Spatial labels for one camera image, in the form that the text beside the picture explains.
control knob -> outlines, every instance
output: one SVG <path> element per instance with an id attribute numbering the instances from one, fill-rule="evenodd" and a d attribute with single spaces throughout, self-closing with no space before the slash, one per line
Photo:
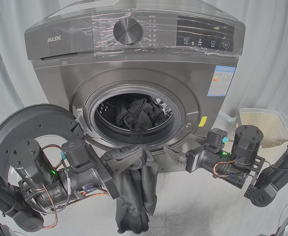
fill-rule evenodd
<path id="1" fill-rule="evenodd" d="M 122 18 L 113 27 L 113 35 L 122 44 L 134 43 L 141 34 L 141 27 L 132 18 Z"/>

plastic film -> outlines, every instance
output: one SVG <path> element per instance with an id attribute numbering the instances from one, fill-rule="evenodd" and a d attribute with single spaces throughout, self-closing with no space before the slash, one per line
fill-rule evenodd
<path id="1" fill-rule="evenodd" d="M 113 34 L 122 18 L 132 18 L 141 27 L 132 44 L 118 42 Z M 236 57 L 242 54 L 245 27 L 238 22 L 203 14 L 175 10 L 122 9 L 92 16 L 96 55 L 115 56 L 123 52 L 168 50 L 176 53 Z"/>

qr code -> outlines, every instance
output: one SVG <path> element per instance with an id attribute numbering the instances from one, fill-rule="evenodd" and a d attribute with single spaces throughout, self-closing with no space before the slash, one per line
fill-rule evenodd
<path id="1" fill-rule="evenodd" d="M 222 79 L 222 82 L 229 82 L 230 80 L 231 80 L 231 77 L 232 77 L 232 73 L 225 73 L 224 74 L 224 77 L 223 77 L 223 79 Z"/>

blue connector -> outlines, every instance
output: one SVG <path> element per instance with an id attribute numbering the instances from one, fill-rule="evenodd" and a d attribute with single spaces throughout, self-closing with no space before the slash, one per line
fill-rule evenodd
<path id="1" fill-rule="evenodd" d="M 228 137 L 227 136 L 225 136 L 224 138 L 223 138 L 223 143 L 227 143 L 228 142 Z"/>
<path id="2" fill-rule="evenodd" d="M 60 154 L 61 154 L 61 158 L 62 158 L 63 160 L 65 160 L 65 159 L 66 159 L 66 156 L 64 155 L 63 151 L 61 151 Z"/>

laundry basket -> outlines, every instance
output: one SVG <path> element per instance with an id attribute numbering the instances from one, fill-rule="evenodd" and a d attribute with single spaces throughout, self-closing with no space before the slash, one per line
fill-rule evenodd
<path id="1" fill-rule="evenodd" d="M 239 125 L 257 126 L 264 134 L 262 148 L 258 155 L 266 160 L 275 162 L 282 155 L 288 145 L 288 129 L 279 112 L 261 108 L 241 108 L 228 138 L 233 140 Z M 228 142 L 225 150 L 230 152 L 232 142 Z"/>

